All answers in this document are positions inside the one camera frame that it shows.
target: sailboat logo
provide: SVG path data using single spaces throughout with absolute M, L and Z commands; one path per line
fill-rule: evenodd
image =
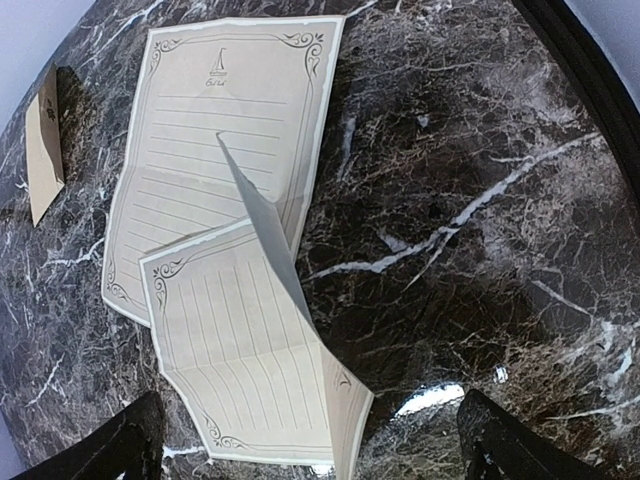
M 221 48 L 218 52 L 218 58 L 216 59 L 211 71 L 209 72 L 209 80 L 207 80 L 207 87 L 223 86 L 226 81 L 224 77 L 227 76 L 227 72 L 224 69 L 224 62 L 222 61 L 222 52 L 226 48 Z

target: stationery paper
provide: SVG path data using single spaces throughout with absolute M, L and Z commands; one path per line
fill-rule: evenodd
M 352 478 L 373 395 L 313 327 L 278 206 L 217 136 L 247 215 L 140 260 L 160 371 L 214 458 Z
M 53 65 L 25 118 L 27 178 L 34 226 L 64 187 L 56 88 L 56 67 Z
M 221 131 L 275 205 L 295 258 L 343 22 L 224 19 L 150 31 L 107 227 L 108 305 L 149 326 L 139 260 L 247 216 Z

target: marble table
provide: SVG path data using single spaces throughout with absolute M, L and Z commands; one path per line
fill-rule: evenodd
M 149 331 L 99 293 L 146 30 L 323 13 L 350 18 L 297 268 L 321 336 L 376 395 L 358 478 L 462 478 L 471 387 L 615 478 L 640 475 L 640 216 L 509 0 L 98 0 L 53 58 L 67 185 L 37 229 L 34 87 L 0 138 L 0 408 L 26 464 L 157 389 L 166 478 L 324 478 L 209 460 Z

